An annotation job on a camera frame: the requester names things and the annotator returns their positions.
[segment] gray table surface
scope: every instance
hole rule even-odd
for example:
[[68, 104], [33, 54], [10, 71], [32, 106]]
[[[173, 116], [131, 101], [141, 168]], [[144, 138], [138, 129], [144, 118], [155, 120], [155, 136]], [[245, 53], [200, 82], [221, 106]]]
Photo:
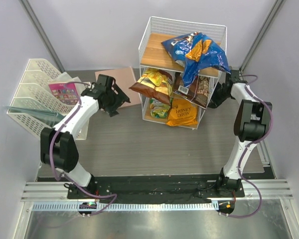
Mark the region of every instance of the gray table surface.
[[[69, 74], [95, 81], [94, 72]], [[90, 118], [87, 139], [76, 141], [79, 162], [94, 176], [219, 173], [234, 146], [238, 107], [235, 100], [227, 100], [208, 109], [198, 130], [145, 121], [141, 105], [119, 109], [112, 118], [98, 112]], [[244, 172], [263, 171], [254, 149]], [[52, 176], [50, 167], [43, 165], [38, 175]]]

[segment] cable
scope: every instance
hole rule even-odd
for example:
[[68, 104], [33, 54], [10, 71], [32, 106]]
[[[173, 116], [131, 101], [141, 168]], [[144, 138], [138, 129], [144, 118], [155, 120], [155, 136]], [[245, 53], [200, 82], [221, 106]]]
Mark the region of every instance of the cable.
[[249, 82], [249, 83], [247, 83], [247, 84], [245, 85], [245, 90], [246, 90], [246, 92], [248, 93], [248, 95], [250, 95], [253, 99], [259, 101], [262, 105], [264, 105], [264, 107], [268, 110], [269, 115], [270, 115], [270, 124], [269, 124], [269, 129], [268, 129], [267, 133], [265, 133], [265, 135], [262, 136], [260, 139], [257, 139], [257, 140], [255, 140], [255, 141], [250, 142], [249, 144], [247, 144], [247, 145], [246, 145], [246, 148], [245, 148], [245, 150], [243, 151], [243, 153], [242, 153], [242, 155], [241, 155], [241, 157], [240, 157], [240, 159], [239, 159], [239, 162], [238, 162], [238, 173], [239, 173], [239, 176], [240, 176], [243, 180], [245, 180], [247, 183], [251, 184], [251, 185], [256, 189], [256, 191], [257, 191], [257, 193], [258, 193], [258, 195], [259, 195], [259, 205], [258, 205], [257, 209], [256, 209], [254, 212], [252, 212], [251, 214], [244, 215], [244, 216], [237, 216], [237, 215], [231, 215], [231, 214], [221, 213], [222, 215], [224, 215], [224, 216], [228, 216], [228, 217], [231, 217], [231, 218], [239, 218], [239, 219], [243, 219], [243, 218], [248, 218], [248, 217], [253, 216], [254, 214], [256, 214], [256, 213], [260, 210], [260, 208], [261, 208], [261, 206], [262, 206], [262, 203], [263, 203], [263, 198], [262, 198], [262, 196], [261, 196], [261, 193], [260, 193], [259, 188], [257, 188], [257, 186], [256, 186], [253, 182], [249, 181], [248, 179], [246, 179], [246, 178], [243, 176], [242, 172], [240, 171], [241, 163], [242, 163], [243, 158], [244, 158], [244, 156], [246, 155], [246, 153], [247, 153], [248, 148], [250, 147], [250, 145], [252, 145], [252, 144], [254, 144], [254, 143], [259, 143], [259, 142], [261, 142], [262, 140], [264, 140], [264, 139], [269, 135], [269, 133], [271, 132], [271, 130], [272, 130], [272, 128], [273, 128], [274, 116], [273, 116], [273, 113], [271, 112], [271, 109], [269, 108], [269, 106], [268, 106], [263, 100], [261, 100], [261, 99], [259, 99], [258, 97], [256, 97], [256, 96], [249, 90], [249, 88], [248, 88], [248, 86], [249, 86], [250, 84], [252, 84], [252, 83], [254, 83], [256, 80], [258, 80], [258, 76], [257, 76], [257, 75], [243, 75], [243, 76], [240, 76], [240, 77], [255, 77], [255, 79], [253, 79], [251, 82]]
[[211, 187], [209, 187], [209, 188], [200, 188], [199, 185], [198, 185], [198, 188], [197, 188], [197, 189], [198, 189], [199, 191], [205, 191], [205, 190], [208, 190], [208, 189], [213, 188], [215, 185], [216, 185], [216, 181], [214, 182], [213, 186], [211, 186]]
[[233, 192], [233, 196], [234, 196], [234, 202], [233, 202], [233, 204], [235, 204], [235, 203], [236, 203], [236, 195], [235, 195], [235, 192]]
[[[66, 177], [69, 181], [72, 181], [72, 182], [73, 182], [73, 180], [70, 179], [69, 177], [67, 177], [67, 176], [65, 176], [65, 177]], [[86, 192], [86, 191], [85, 191], [83, 188], [81, 188], [80, 186], [78, 186], [78, 185], [76, 185], [76, 186], [77, 186], [82, 192], [88, 194], [88, 195], [91, 196], [91, 197], [95, 197], [95, 195]], [[113, 199], [112, 199], [112, 200], [111, 200], [111, 201], [110, 201], [104, 208], [102, 208], [102, 209], [100, 209], [100, 210], [98, 210], [98, 211], [96, 211], [96, 212], [91, 213], [90, 216], [95, 216], [95, 215], [100, 214], [100, 213], [103, 212], [105, 209], [107, 209], [111, 204], [113, 204], [113, 202], [114, 202], [114, 201], [116, 200], [116, 198], [117, 198], [117, 194], [111, 194], [111, 195], [114, 195], [114, 196], [113, 196]], [[99, 197], [108, 198], [108, 197], [110, 197], [111, 195], [108, 195], [108, 196], [99, 196]], [[80, 218], [80, 217], [81, 217], [80, 215], [79, 215], [79, 216], [72, 217], [71, 219], [69, 219], [69, 220], [67, 220], [66, 222], [64, 222], [64, 223], [62, 223], [62, 224], [60, 224], [60, 225], [57, 225], [57, 226], [49, 226], [49, 225], [42, 225], [42, 226], [45, 227], [45, 228], [49, 228], [49, 229], [57, 229], [57, 228], [61, 228], [61, 227], [65, 226], [65, 225], [69, 224], [69, 223], [72, 222], [73, 220], [75, 220], [75, 219], [77, 219], [77, 218]], [[34, 237], [34, 235], [35, 235], [36, 231], [38, 230], [39, 226], [42, 224], [42, 221], [43, 221], [43, 217], [40, 218], [40, 219], [38, 220], [37, 224], [35, 225], [35, 228], [34, 228], [33, 232], [31, 233], [31, 236], [29, 237], [30, 239], [32, 239], [32, 238]]]
[[85, 191], [80, 185], [78, 185], [76, 182], [74, 182], [71, 178], [69, 178], [67, 175], [65, 175], [65, 178], [68, 179], [69, 181], [73, 182], [73, 184], [78, 188], [80, 189], [83, 193], [85, 193], [86, 195], [90, 196], [90, 197], [93, 197], [93, 198], [97, 198], [97, 199], [107, 199], [107, 198], [111, 198], [113, 197], [113, 199], [102, 209], [98, 210], [97, 212], [93, 212], [91, 213], [90, 215], [91, 216], [94, 216], [94, 215], [98, 215], [100, 214], [101, 212], [103, 212], [105, 209], [107, 209], [112, 203], [114, 203], [114, 201], [116, 200], [117, 198], [117, 194], [116, 193], [113, 193], [113, 194], [110, 194], [110, 195], [107, 195], [107, 196], [97, 196], [97, 195], [94, 195], [94, 194], [91, 194], [87, 191]]

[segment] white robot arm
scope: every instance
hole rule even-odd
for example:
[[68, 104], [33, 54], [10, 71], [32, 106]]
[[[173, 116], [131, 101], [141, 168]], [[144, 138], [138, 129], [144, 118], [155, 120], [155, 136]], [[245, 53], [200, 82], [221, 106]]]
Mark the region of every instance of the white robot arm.
[[247, 82], [240, 80], [238, 70], [226, 74], [226, 82], [222, 86], [216, 86], [211, 108], [218, 107], [228, 97], [236, 99], [240, 104], [234, 123], [236, 139], [229, 160], [216, 181], [216, 188], [219, 191], [235, 192], [241, 187], [242, 172], [252, 150], [270, 128], [269, 110], [271, 111], [272, 104], [264, 103], [256, 97]]
[[78, 104], [60, 123], [52, 129], [42, 130], [40, 136], [42, 163], [51, 166], [54, 164], [56, 170], [94, 194], [96, 189], [94, 176], [78, 162], [79, 154], [75, 138], [87, 120], [99, 109], [103, 109], [112, 117], [118, 114], [116, 109], [124, 102], [130, 102], [130, 99], [116, 85], [115, 79], [99, 75], [97, 82], [82, 92]]

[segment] metal frame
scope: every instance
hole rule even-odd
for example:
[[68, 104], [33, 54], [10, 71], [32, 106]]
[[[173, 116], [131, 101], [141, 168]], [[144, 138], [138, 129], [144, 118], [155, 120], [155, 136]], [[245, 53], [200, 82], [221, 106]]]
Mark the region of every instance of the metal frame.
[[[257, 117], [256, 116], [252, 116], [251, 119], [256, 120]], [[273, 162], [271, 159], [273, 158], [270, 152], [270, 149], [268, 148], [268, 141], [267, 139], [262, 140], [261, 142], [259, 142], [257, 144], [257, 150], [261, 159], [261, 162], [263, 164], [264, 167], [271, 167], [273, 174], [276, 177], [275, 174], [275, 162]]]
[[[294, 201], [290, 187], [286, 179], [251, 180], [262, 194], [263, 200], [280, 199], [287, 219], [290, 231], [294, 238], [299, 239], [299, 224], [294, 212]], [[20, 213], [19, 223], [16, 228], [14, 239], [22, 239], [30, 220], [32, 211], [76, 211], [81, 202], [88, 200], [67, 199], [68, 189], [65, 182], [28, 182], [24, 188], [21, 201], [24, 203]], [[237, 200], [258, 200], [259, 196], [255, 188], [247, 182], [242, 182], [245, 197]], [[214, 210], [218, 201], [232, 200], [232, 198], [212, 198], [211, 205], [191, 204], [177, 205], [128, 205], [114, 204], [109, 211], [166, 211], [166, 210]]]
[[40, 21], [36, 17], [29, 1], [28, 0], [19, 0], [19, 2], [21, 3], [21, 5], [22, 5], [24, 11], [26, 12], [26, 14], [28, 15], [28, 17], [30, 18], [34, 28], [36, 29], [37, 33], [39, 34], [43, 44], [45, 45], [46, 49], [50, 53], [51, 57], [53, 58], [55, 64], [59, 68], [60, 72], [65, 72], [64, 67], [63, 67], [58, 55], [56, 54], [49, 38], [45, 34], [45, 31], [44, 31]]
[[24, 239], [26, 234], [26, 229], [28, 227], [31, 211], [33, 208], [34, 202], [25, 202], [23, 203], [23, 208], [20, 213], [18, 225], [15, 229], [14, 239]]
[[272, 22], [274, 21], [275, 17], [277, 16], [278, 12], [280, 11], [280, 9], [282, 8], [283, 4], [285, 3], [286, 0], [276, 0], [276, 2], [274, 3], [273, 7], [271, 8], [271, 10], [269, 11], [269, 14], [267, 15], [264, 24], [262, 25], [262, 27], [260, 28], [260, 31], [258, 32], [256, 39], [254, 40], [251, 48], [249, 49], [243, 64], [240, 67], [241, 71], [244, 71], [248, 65], [248, 63], [250, 62], [251, 58], [253, 57], [257, 47], [259, 46], [261, 40], [264, 38], [264, 36], [266, 35], [269, 27], [271, 26]]
[[[262, 198], [266, 199], [292, 199], [292, 193], [286, 179], [256, 179], [251, 180], [259, 188]], [[68, 189], [65, 182], [28, 182], [25, 185], [21, 198], [22, 202], [77, 202], [86, 199], [67, 199]], [[249, 183], [242, 182], [245, 197], [237, 200], [259, 199], [256, 189]], [[232, 200], [232, 198], [211, 198], [212, 200]]]

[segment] chip bag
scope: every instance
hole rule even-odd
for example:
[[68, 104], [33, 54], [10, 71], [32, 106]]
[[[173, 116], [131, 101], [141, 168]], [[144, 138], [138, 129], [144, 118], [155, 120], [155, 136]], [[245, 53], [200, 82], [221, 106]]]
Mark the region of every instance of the chip bag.
[[166, 124], [169, 126], [198, 124], [197, 107], [188, 100], [174, 98]]
[[170, 106], [174, 79], [174, 74], [167, 71], [147, 68], [142, 77], [129, 89]]
[[184, 86], [190, 86], [199, 70], [213, 67], [230, 73], [226, 54], [219, 45], [201, 32], [193, 32], [163, 41], [162, 45], [179, 65], [185, 67]]
[[170, 109], [169, 105], [163, 104], [156, 99], [149, 100], [150, 115], [153, 118], [164, 119], [167, 117], [168, 111]]
[[213, 90], [213, 85], [209, 85], [210, 78], [205, 76], [197, 76], [193, 84], [185, 88], [182, 80], [182, 74], [176, 77], [173, 86], [173, 92], [181, 95], [188, 101], [196, 104], [203, 109], [207, 109], [209, 93]]

